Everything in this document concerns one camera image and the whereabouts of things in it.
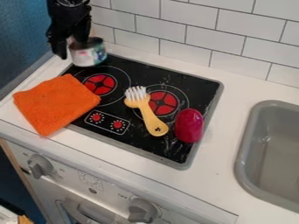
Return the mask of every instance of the gray sink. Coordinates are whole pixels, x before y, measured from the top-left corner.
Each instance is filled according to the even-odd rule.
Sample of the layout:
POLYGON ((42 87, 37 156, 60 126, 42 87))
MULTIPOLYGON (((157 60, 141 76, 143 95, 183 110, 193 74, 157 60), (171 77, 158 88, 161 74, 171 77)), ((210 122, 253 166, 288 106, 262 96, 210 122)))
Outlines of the gray sink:
POLYGON ((254 197, 299 213, 299 106, 282 101, 254 106, 234 173, 254 197))

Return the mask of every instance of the gray knob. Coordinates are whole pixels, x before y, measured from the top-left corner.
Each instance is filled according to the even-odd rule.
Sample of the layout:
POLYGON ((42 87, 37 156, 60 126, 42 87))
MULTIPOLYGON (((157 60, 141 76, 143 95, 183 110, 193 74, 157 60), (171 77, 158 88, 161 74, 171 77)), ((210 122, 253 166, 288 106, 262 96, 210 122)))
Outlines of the gray knob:
POLYGON ((35 179, 40 179, 43 175, 49 175, 53 170, 53 165, 38 154, 31 156, 27 163, 35 179))
POLYGON ((157 215, 156 208, 145 199, 134 199, 129 212, 130 222, 152 223, 157 215))

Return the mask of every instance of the black cooktop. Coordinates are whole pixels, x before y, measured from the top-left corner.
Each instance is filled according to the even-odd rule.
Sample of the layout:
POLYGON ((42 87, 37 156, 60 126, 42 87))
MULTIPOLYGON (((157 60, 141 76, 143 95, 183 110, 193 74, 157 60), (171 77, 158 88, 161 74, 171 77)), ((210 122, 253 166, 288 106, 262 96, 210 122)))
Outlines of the black cooktop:
POLYGON ((204 115, 206 126, 222 90, 212 80, 112 55, 99 66, 71 66, 64 74, 72 74, 101 97, 101 103, 74 121, 70 129, 177 169, 187 167, 198 149, 198 144, 182 143, 174 136, 177 113, 197 109, 204 115), (124 92, 133 86, 147 87, 149 105, 170 127, 167 135, 151 136, 139 110, 125 106, 124 92))

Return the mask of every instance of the floor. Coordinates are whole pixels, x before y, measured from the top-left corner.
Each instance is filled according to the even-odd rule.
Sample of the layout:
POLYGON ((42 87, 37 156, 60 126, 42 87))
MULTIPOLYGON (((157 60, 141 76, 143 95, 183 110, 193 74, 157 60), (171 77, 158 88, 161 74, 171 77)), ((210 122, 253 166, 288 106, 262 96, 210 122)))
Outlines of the floor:
POLYGON ((26 214, 35 224, 45 219, 0 148, 0 205, 17 214, 26 214))

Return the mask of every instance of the white tile wall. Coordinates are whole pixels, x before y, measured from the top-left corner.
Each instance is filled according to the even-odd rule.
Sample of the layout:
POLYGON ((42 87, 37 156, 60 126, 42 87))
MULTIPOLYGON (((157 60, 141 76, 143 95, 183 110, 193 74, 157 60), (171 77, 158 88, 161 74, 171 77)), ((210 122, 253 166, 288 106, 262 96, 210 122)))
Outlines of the white tile wall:
POLYGON ((282 36, 282 43, 299 46, 299 23, 287 22, 282 36))
POLYGON ((254 0, 190 0, 190 2, 193 4, 203 4, 222 9, 247 12, 250 12, 254 6, 254 0))
POLYGON ((112 8, 158 18, 160 0, 111 0, 112 8))
POLYGON ((112 26, 127 31, 135 31, 135 20, 132 14, 93 7, 91 15, 96 24, 112 26))
POLYGON ((248 38, 243 55, 286 66, 299 67, 299 48, 292 45, 248 38))
POLYGON ((299 21, 297 0, 257 0, 254 13, 299 21))
POLYGON ((299 88, 299 69, 272 65, 268 81, 299 88))
POLYGON ((299 0, 91 1, 106 41, 299 87, 299 0))
POLYGON ((96 37, 101 37, 105 39, 107 42, 114 43, 115 42, 115 35, 113 32, 113 28, 104 26, 104 25, 99 25, 99 24, 94 24, 94 36, 96 37))
POLYGON ((174 22, 213 29, 217 13, 217 9, 210 7, 162 0, 162 18, 174 22))
POLYGON ((246 59, 222 52, 213 52, 211 67, 265 80, 270 63, 257 59, 246 59))
POLYGON ((244 37, 188 26, 186 43, 227 53, 240 54, 244 37))
POLYGON ((115 31, 116 44, 128 46, 148 53, 159 54, 159 39, 129 31, 115 31))
POLYGON ((184 43, 185 25, 149 17, 136 17, 137 32, 184 43))
POLYGON ((91 0, 90 4, 110 8, 110 0, 91 0))
POLYGON ((230 10, 220 10, 217 29, 260 39, 279 40, 285 21, 230 10))
POLYGON ((169 58, 209 66, 211 50, 161 40, 160 54, 169 58))

